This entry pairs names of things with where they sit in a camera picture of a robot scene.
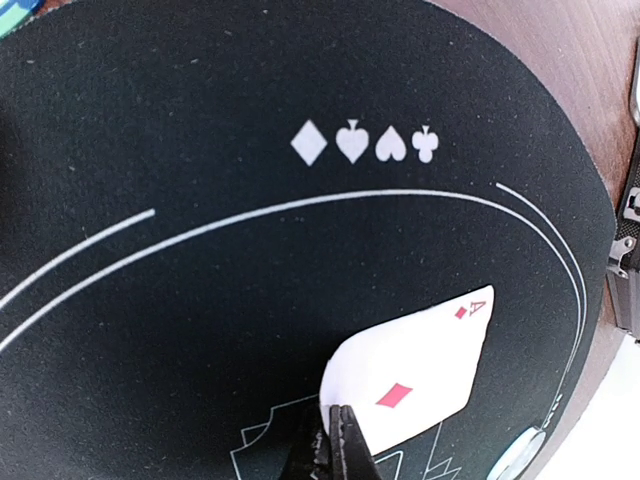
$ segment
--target red diamond symbol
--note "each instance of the red diamond symbol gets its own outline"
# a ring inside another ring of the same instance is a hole
[[[395,408],[395,406],[398,405],[404,397],[409,395],[412,390],[413,388],[403,387],[399,383],[396,383],[391,387],[391,390],[389,390],[389,392],[387,392],[387,394],[376,403],[378,405],[384,405],[385,407]]]

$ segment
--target white club symbol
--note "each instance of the white club symbol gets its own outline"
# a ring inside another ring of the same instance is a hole
[[[429,132],[429,126],[422,126],[422,132],[415,132],[411,137],[413,148],[418,150],[418,158],[422,163],[433,160],[433,151],[438,148],[440,140],[438,135]]]

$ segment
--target metal latch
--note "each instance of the metal latch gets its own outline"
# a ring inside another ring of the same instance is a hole
[[[629,279],[629,274],[622,268],[622,257],[631,252],[636,246],[636,239],[633,237],[624,237],[613,242],[611,252],[609,253],[609,263],[607,269],[624,278]]]

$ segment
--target white spade symbol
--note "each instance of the white spade symbol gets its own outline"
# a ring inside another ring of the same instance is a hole
[[[336,134],[336,144],[349,161],[354,164],[369,146],[369,134],[356,128],[358,120],[347,120],[350,128],[341,128]]]

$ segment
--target white heart symbol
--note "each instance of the white heart symbol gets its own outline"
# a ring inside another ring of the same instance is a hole
[[[382,134],[378,143],[376,143],[376,156],[381,162],[386,162],[389,158],[393,157],[394,160],[399,162],[403,160],[407,155],[407,147],[396,129],[392,126],[387,128],[387,131]]]

